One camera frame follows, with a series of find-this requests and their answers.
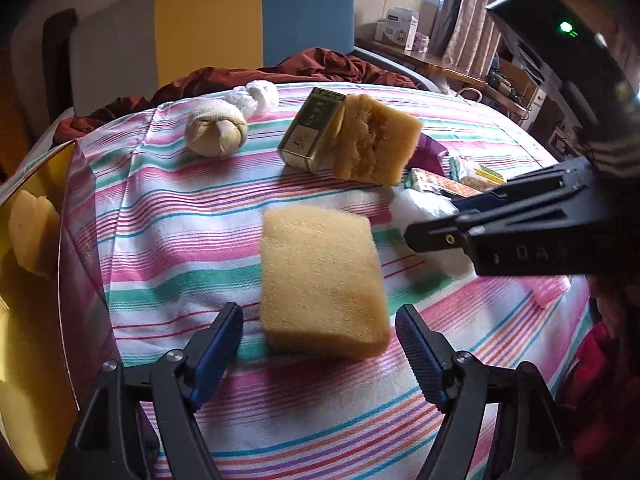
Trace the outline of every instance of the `white cotton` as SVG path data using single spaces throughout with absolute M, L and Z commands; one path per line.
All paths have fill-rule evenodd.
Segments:
M 246 86 L 236 86 L 223 99 L 236 106 L 246 120 L 254 115 L 271 112 L 278 107 L 278 88 L 270 81 L 256 80 Z
M 455 215 L 458 209 L 442 195 L 420 192 L 415 189 L 396 190 L 396 197 L 389 205 L 393 224 L 404 233 L 411 224 L 428 222 Z M 421 253 L 424 261 L 459 280 L 474 272 L 471 259 L 460 248 Z
M 251 81 L 246 90 L 258 101 L 257 114 L 263 114 L 275 110 L 280 104 L 278 88 L 271 81 Z

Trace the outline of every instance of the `sponge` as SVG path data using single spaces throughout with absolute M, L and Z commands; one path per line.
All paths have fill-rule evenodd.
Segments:
M 349 95 L 335 149 L 334 176 L 373 184 L 400 184 L 418 145 L 422 123 L 366 94 Z
M 9 216 L 9 239 L 21 267 L 52 278 L 58 260 L 60 215 L 45 196 L 21 190 Z
M 385 351 L 386 295 L 367 218 L 271 209 L 261 253 L 260 325 L 273 349 L 356 359 Z

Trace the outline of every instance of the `small box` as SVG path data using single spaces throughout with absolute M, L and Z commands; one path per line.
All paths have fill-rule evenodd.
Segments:
M 318 173 L 342 125 L 345 97 L 322 88 L 311 91 L 278 146 L 285 164 Z
M 385 32 L 386 20 L 379 20 L 376 23 L 376 35 L 373 37 L 376 41 L 382 41 L 382 35 Z
M 404 187 L 420 192 L 442 194 L 450 198 L 468 198 L 480 194 L 479 191 L 469 186 L 464 186 L 459 182 L 431 173 L 431 171 L 421 170 L 420 168 L 411 168 L 409 170 L 409 173 L 406 174 Z
M 417 28 L 418 18 L 414 12 L 396 7 L 386 14 L 386 27 L 382 41 L 398 45 L 404 50 L 411 50 Z

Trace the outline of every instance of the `curtain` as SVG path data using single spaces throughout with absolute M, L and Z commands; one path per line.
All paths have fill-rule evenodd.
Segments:
M 629 40 L 619 23 L 615 23 L 614 31 L 605 38 L 609 53 L 616 60 L 620 68 L 636 90 L 640 85 L 640 54 Z
M 441 7 L 433 23 L 427 53 L 442 57 L 456 28 L 456 20 L 462 0 L 440 0 Z
M 442 56 L 460 72 L 484 78 L 498 47 L 500 32 L 487 15 L 487 4 L 495 0 L 461 0 L 451 39 Z

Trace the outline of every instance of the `table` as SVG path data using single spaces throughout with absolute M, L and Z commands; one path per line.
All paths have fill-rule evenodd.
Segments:
M 361 48 L 394 57 L 404 63 L 410 63 L 419 68 L 420 72 L 426 77 L 441 73 L 447 79 L 460 81 L 466 86 L 475 88 L 476 90 L 488 95 L 491 99 L 500 103 L 508 111 L 516 114 L 521 119 L 526 118 L 529 114 L 529 111 L 526 108 L 513 102 L 507 96 L 502 95 L 496 89 L 489 86 L 485 81 L 469 76 L 462 72 L 458 67 L 443 62 L 443 60 L 437 56 L 412 52 L 411 50 L 403 50 L 398 46 L 381 43 L 380 41 L 357 39 L 355 43 Z
M 194 107 L 220 94 L 106 124 L 79 141 L 95 182 L 79 181 L 70 200 L 95 197 L 106 302 L 126 365 L 183 348 L 226 301 L 242 306 L 238 359 L 196 414 L 223 478 L 414 479 L 442 418 L 425 402 L 393 327 L 387 351 L 364 362 L 267 348 L 259 323 L 264 210 L 304 203 L 367 216 L 391 324 L 403 303 L 413 303 L 453 348 L 491 365 L 533 362 L 552 390 L 591 326 L 586 280 L 574 277 L 571 291 L 546 308 L 518 278 L 453 280 L 408 249 L 389 213 L 392 189 L 284 166 L 276 147 L 313 86 L 366 92 L 506 177 L 555 163 L 507 117 L 476 102 L 364 84 L 283 84 L 278 108 L 252 118 L 245 145 L 226 160 L 200 157 L 183 139 Z M 487 457 L 494 421 L 490 406 L 472 475 Z M 163 454 L 156 476 L 170 476 Z

